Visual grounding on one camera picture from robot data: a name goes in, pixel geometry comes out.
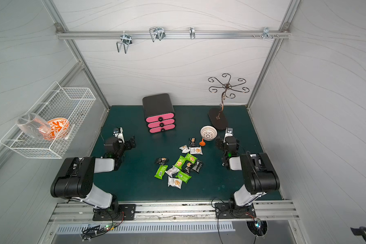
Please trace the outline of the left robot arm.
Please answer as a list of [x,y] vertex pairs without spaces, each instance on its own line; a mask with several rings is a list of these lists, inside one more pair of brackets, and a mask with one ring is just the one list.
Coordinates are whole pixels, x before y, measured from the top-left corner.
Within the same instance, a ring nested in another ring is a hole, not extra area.
[[117,171],[123,162],[124,152],[135,147],[134,136],[129,140],[111,137],[104,144],[105,157],[65,158],[50,187],[51,196],[80,201],[92,206],[98,215],[106,213],[116,217],[122,212],[117,197],[97,187],[94,175]]

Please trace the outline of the pink drawer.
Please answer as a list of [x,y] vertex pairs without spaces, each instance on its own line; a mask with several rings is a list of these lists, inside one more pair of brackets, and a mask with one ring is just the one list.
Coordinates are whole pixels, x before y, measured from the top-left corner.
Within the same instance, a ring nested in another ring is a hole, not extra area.
[[152,129],[152,128],[157,128],[157,127],[164,127],[165,125],[171,125],[174,123],[175,123],[175,119],[167,119],[167,120],[163,120],[163,121],[148,123],[147,126],[148,126],[148,128]]
[[161,121],[164,121],[164,120],[173,119],[174,116],[175,116],[174,113],[165,113],[165,114],[155,115],[155,116],[152,116],[152,117],[147,117],[145,119],[145,121],[147,123],[161,122]]

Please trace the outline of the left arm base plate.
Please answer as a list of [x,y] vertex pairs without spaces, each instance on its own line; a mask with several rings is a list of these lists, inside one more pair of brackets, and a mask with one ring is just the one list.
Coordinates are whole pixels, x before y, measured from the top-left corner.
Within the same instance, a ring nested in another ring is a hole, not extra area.
[[93,221],[124,220],[133,221],[135,218],[136,204],[113,205],[107,209],[94,209]]

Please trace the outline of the black cookie packet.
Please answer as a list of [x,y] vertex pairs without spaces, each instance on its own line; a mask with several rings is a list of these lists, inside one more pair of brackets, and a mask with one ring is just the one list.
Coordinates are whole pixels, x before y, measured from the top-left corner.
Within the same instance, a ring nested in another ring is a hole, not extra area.
[[158,159],[155,161],[155,164],[158,164],[158,165],[165,165],[168,161],[169,161],[169,159],[168,159],[168,158],[158,158]]
[[189,175],[189,174],[190,174],[190,171],[191,171],[191,169],[192,169],[192,167],[193,167],[193,164],[192,164],[191,162],[188,162],[188,163],[186,164],[186,167],[185,167],[185,169],[183,170],[183,172],[184,172],[185,174]]
[[197,160],[196,163],[192,166],[191,170],[196,173],[199,173],[202,167],[203,167],[203,162]]
[[189,148],[191,147],[197,147],[196,145],[196,138],[190,138]]

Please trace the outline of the pink top drawer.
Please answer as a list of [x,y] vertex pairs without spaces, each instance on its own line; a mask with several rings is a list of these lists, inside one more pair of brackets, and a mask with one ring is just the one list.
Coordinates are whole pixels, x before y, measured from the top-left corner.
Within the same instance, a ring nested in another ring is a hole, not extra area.
[[165,114],[155,115],[155,116],[152,116],[152,117],[147,117],[145,119],[145,121],[147,123],[161,122],[161,121],[164,121],[164,120],[173,119],[174,116],[175,116],[174,113],[165,113]]

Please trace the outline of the black pink drawer cabinet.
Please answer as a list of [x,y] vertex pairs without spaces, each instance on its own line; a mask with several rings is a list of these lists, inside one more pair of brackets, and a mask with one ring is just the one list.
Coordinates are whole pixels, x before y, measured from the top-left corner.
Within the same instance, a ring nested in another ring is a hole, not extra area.
[[[144,118],[152,117],[155,115],[174,113],[174,107],[170,99],[169,94],[158,94],[147,96],[142,99]],[[165,125],[164,127],[148,128],[148,131],[152,134],[173,130],[176,124]]]

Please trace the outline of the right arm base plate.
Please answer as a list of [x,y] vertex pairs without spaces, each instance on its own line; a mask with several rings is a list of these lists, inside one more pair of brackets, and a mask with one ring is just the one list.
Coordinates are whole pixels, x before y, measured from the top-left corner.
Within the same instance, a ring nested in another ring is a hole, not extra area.
[[255,219],[256,212],[253,205],[237,206],[229,203],[214,203],[217,219]]

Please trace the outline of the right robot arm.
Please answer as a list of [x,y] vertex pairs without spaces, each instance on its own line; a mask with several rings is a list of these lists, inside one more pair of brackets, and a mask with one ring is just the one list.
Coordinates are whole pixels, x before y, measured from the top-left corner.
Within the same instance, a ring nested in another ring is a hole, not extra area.
[[243,185],[233,193],[233,208],[248,208],[253,202],[269,192],[280,188],[279,177],[266,153],[253,154],[243,148],[234,136],[216,139],[216,147],[223,151],[222,165],[231,171],[240,171]]

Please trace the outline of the black cookie packet top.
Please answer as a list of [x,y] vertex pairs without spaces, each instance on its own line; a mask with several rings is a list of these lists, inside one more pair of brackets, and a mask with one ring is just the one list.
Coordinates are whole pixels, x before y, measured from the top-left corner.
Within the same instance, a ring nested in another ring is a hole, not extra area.
[[196,138],[190,138],[189,148],[191,147],[197,147],[196,145]]

